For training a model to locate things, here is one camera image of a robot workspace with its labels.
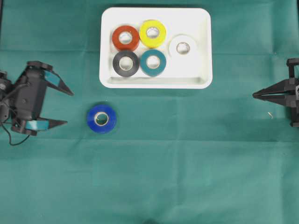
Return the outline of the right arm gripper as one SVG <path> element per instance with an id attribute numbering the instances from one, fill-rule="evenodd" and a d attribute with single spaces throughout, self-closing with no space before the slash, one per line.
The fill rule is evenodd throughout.
<path id="1" fill-rule="evenodd" d="M 261 89 L 252 94 L 253 98 L 273 102 L 291 108 L 292 127 L 299 127 L 299 79 L 295 77 L 295 66 L 299 65 L 298 58 L 289 58 L 286 65 L 289 70 L 289 79 L 282 80 L 267 88 Z M 286 93 L 290 91 L 291 96 L 271 95 Z"/>

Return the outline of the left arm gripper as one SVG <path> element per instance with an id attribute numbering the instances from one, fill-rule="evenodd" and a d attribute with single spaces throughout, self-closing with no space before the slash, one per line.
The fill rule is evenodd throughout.
<path id="1" fill-rule="evenodd" d="M 27 62 L 26 68 L 29 66 L 40 68 L 44 72 L 44 81 L 43 81 L 44 89 L 46 89 L 47 87 L 50 87 L 50 88 L 53 88 L 60 92 L 63 92 L 65 94 L 68 94 L 70 96 L 74 95 L 74 93 L 69 89 L 69 87 L 61 79 L 61 77 L 58 74 L 56 74 L 54 71 L 52 71 L 52 66 L 50 66 L 48 64 L 44 64 L 39 61 L 29 61 L 29 62 Z M 13 132 L 35 136 L 35 135 L 37 135 L 37 133 L 39 131 L 46 131 L 46 130 L 54 128 L 56 126 L 61 126 L 61 125 L 67 124 L 67 121 L 64 121 L 64 120 L 44 119 L 44 118 L 41 118 L 40 116 L 35 120 L 19 119 L 16 116 L 14 100 L 16 98 L 17 91 L 21 87 L 24 87 L 25 84 L 19 84 L 18 79 L 14 84 L 14 92 L 12 94 L 12 99 L 11 99 L 11 103 L 12 103 L 12 105 L 11 105 L 11 108 L 12 108 L 11 130 Z"/>

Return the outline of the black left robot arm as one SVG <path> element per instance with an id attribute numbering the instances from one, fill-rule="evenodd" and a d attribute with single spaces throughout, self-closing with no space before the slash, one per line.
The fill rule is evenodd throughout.
<path id="1" fill-rule="evenodd" d="M 39 131 L 66 124 L 63 120 L 40 117 L 48 87 L 73 95 L 61 77 L 54 72 L 53 66 L 40 61 L 28 61 L 15 83 L 7 79 L 5 72 L 1 72 L 0 122 L 11 119 L 12 131 L 32 136 L 36 136 Z"/>

